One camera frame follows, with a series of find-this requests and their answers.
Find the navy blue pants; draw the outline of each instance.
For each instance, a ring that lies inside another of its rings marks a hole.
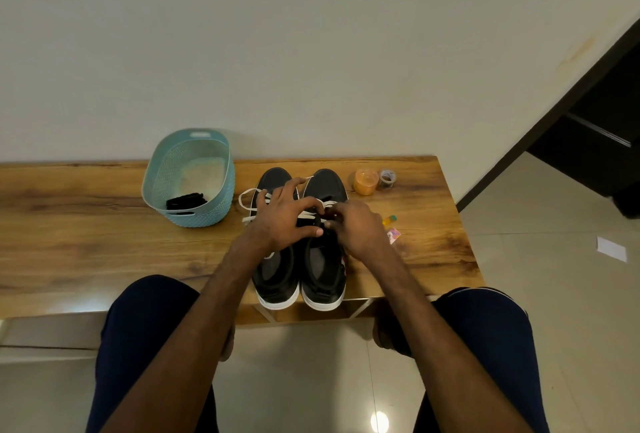
[[[188,285],[153,275],[130,285],[113,303],[95,364],[87,433],[100,431],[197,298],[198,292]],[[487,288],[459,288],[433,304],[533,430],[548,433],[531,325],[522,308]],[[398,336],[403,340],[401,331],[395,335],[394,343]],[[218,431],[213,389],[196,431]],[[426,394],[415,431],[439,431]]]

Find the basket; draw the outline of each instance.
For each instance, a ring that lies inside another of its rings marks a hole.
[[[226,164],[219,193],[209,202],[193,209],[167,210],[167,200],[176,197],[175,189],[185,166],[203,157],[221,157]],[[147,205],[182,227],[211,226],[229,212],[236,186],[236,168],[229,143],[216,130],[188,128],[165,137],[156,147],[142,182],[142,198]]]

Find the forearm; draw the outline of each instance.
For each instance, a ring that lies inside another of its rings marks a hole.
[[[392,250],[365,263],[380,282],[409,343],[443,432],[530,432],[460,337]]]
[[[103,433],[194,431],[240,300],[268,247],[251,226],[231,244],[199,298],[108,419]]]

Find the person's left hand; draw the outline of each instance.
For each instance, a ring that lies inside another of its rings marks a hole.
[[[268,204],[264,200],[267,191],[263,190],[258,194],[258,211],[249,228],[264,234],[269,239],[269,247],[273,251],[280,251],[302,238],[313,238],[323,234],[323,230],[317,226],[296,227],[298,214],[309,207],[315,208],[319,214],[324,214],[322,202],[315,197],[305,197],[298,201],[293,199],[293,190],[305,180],[296,177],[284,184],[284,187],[278,187],[273,191]]]

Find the wooden surface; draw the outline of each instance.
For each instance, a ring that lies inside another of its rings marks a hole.
[[[293,176],[331,168],[350,199],[397,216],[393,244],[429,294],[482,286],[483,278],[436,157],[236,162],[236,197],[219,224],[178,227],[143,202],[147,162],[0,165],[0,318],[107,310],[136,279],[164,274],[200,289],[243,225],[238,193],[282,166]],[[394,169],[396,185],[370,197],[351,190],[359,167]],[[381,296],[356,260],[345,299]],[[250,284],[244,305],[257,303]]]

